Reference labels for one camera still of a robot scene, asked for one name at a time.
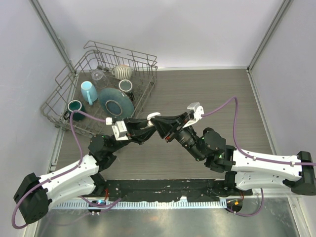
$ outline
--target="light blue cup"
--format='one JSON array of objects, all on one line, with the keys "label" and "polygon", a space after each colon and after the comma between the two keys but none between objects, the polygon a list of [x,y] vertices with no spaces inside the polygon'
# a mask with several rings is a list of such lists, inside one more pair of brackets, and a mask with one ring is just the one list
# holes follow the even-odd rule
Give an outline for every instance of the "light blue cup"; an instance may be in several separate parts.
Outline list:
[{"label": "light blue cup", "polygon": [[81,93],[85,101],[89,102],[89,105],[92,105],[96,99],[98,99],[98,92],[89,81],[84,81],[81,84]]}]

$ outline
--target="dish rack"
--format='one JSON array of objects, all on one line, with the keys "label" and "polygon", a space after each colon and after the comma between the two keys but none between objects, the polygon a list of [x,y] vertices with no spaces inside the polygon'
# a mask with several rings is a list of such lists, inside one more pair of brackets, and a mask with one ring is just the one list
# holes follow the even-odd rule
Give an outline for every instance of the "dish rack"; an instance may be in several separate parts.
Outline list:
[{"label": "dish rack", "polygon": [[[71,100],[80,100],[86,112],[94,117],[99,119],[109,117],[101,108],[98,100],[90,106],[83,99],[80,85],[86,80],[93,83],[91,73],[98,69],[104,73],[101,79],[104,87],[118,88],[119,80],[112,75],[111,68],[117,65],[129,65],[132,68],[130,81],[133,84],[132,92],[135,97],[133,101],[135,110],[132,118],[138,118],[156,84],[157,57],[91,40],[83,48],[86,52],[80,60],[74,66],[67,64],[55,78],[57,86],[41,106],[41,113],[54,123],[55,127],[61,127],[63,130],[70,130],[69,119],[64,118],[64,115],[67,112],[67,104]],[[96,89],[100,92],[102,88],[96,87]],[[76,133],[88,137],[111,132],[110,126],[106,127],[105,123],[88,118],[73,121],[73,125]]]}]

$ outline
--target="gray wood tabletop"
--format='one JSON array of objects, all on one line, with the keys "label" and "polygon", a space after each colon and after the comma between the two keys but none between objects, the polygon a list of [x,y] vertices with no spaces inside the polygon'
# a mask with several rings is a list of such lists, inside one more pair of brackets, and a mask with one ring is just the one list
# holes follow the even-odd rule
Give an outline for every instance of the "gray wood tabletop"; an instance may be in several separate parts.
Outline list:
[{"label": "gray wood tabletop", "polygon": [[[160,112],[162,116],[179,115],[192,102],[200,102],[204,112],[213,111],[232,96],[237,96],[237,140],[246,150],[271,154],[270,145],[246,70],[187,70],[158,71],[151,97],[142,113]],[[203,118],[193,125],[198,135],[211,127],[233,145],[235,103]],[[78,135],[85,154],[89,138]],[[114,164],[101,174],[105,179],[185,179],[223,178],[223,173],[210,171],[197,162],[177,141],[166,143],[157,133],[143,145],[130,144],[119,150]],[[79,150],[71,132],[64,135],[57,168],[79,159]]]}]

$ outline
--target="wire dish rack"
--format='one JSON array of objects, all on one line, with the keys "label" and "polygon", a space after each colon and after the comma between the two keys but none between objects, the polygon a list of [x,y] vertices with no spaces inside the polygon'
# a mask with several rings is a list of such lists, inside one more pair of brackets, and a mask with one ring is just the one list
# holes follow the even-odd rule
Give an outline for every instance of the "wire dish rack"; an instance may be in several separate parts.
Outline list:
[{"label": "wire dish rack", "polygon": [[[117,65],[129,65],[132,68],[130,81],[133,84],[135,107],[132,118],[138,118],[156,84],[157,57],[91,40],[83,48],[86,51],[80,60],[74,66],[67,64],[55,78],[57,86],[41,106],[41,113],[54,123],[55,127],[61,127],[63,130],[70,130],[69,119],[65,119],[64,115],[67,112],[67,104],[71,100],[81,101],[86,112],[94,117],[99,119],[109,117],[98,100],[92,106],[84,100],[80,85],[86,80],[93,83],[91,73],[99,69],[103,71],[104,76],[101,79],[103,85],[96,86],[97,91],[100,92],[100,89],[104,87],[118,88],[120,80],[112,75],[111,68]],[[111,128],[106,127],[105,123],[88,118],[73,121],[73,125],[76,133],[88,137],[111,133]]]}]

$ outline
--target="dark teal mug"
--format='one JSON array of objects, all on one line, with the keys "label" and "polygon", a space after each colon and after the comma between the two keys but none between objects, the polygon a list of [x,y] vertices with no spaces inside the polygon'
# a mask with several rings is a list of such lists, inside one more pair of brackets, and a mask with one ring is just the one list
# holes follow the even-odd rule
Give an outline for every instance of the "dark teal mug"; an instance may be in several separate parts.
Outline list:
[{"label": "dark teal mug", "polygon": [[[74,110],[80,110],[82,112],[85,112],[85,108],[79,100],[72,100],[67,104],[67,111],[64,113],[64,119],[67,120],[70,118],[70,114]],[[73,120],[74,121],[81,121],[85,118],[85,115],[82,115],[80,113],[74,113]]]}]

